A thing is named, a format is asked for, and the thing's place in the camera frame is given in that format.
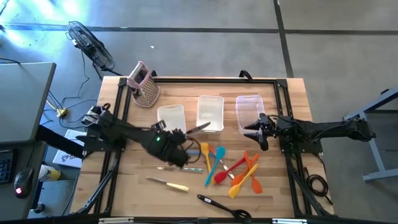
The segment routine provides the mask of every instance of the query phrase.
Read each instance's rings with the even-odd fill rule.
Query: computer keyboard
[[[16,156],[15,149],[0,149],[0,184],[11,182],[13,175],[13,165]]]

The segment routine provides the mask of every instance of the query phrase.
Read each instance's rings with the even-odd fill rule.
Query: computer mouse
[[[33,168],[20,170],[14,179],[14,193],[17,198],[26,198],[32,190]]]

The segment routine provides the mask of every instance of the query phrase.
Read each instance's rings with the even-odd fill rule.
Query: yellow spatula
[[[238,195],[239,191],[241,190],[241,185],[250,177],[252,173],[254,173],[254,171],[256,171],[258,167],[259,164],[254,165],[252,169],[248,172],[248,174],[244,176],[243,180],[239,184],[232,186],[230,188],[230,190],[228,191],[228,195],[230,198],[235,198]]]
[[[210,173],[211,165],[210,165],[210,161],[209,161],[209,153],[210,153],[209,144],[207,144],[206,142],[200,143],[200,150],[201,150],[201,153],[203,153],[203,155],[205,155],[205,157],[206,157],[207,169],[209,170],[209,173]],[[214,177],[211,177],[210,183],[213,185],[216,183],[214,181]]]

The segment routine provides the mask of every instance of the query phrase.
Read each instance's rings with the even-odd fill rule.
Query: clear plastic container
[[[181,129],[183,133],[187,132],[185,127],[184,106],[182,105],[161,106],[157,109],[157,120],[164,120],[166,123],[166,131],[177,128]]]
[[[211,122],[204,131],[219,134],[224,129],[224,98],[220,96],[199,96],[197,126]]]
[[[256,131],[244,129],[245,126],[256,122],[260,113],[265,113],[262,98],[259,95],[238,96],[236,98],[236,119],[241,134],[255,133]]]

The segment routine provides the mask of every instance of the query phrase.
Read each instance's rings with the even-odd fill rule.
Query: paper
[[[81,146],[84,146],[84,142],[76,140],[76,136],[85,136],[86,134],[87,133],[80,131],[68,130],[67,133],[65,134],[65,138],[72,140]],[[61,150],[58,150],[52,162],[63,166],[81,168],[81,159],[76,158],[75,156],[71,156]]]

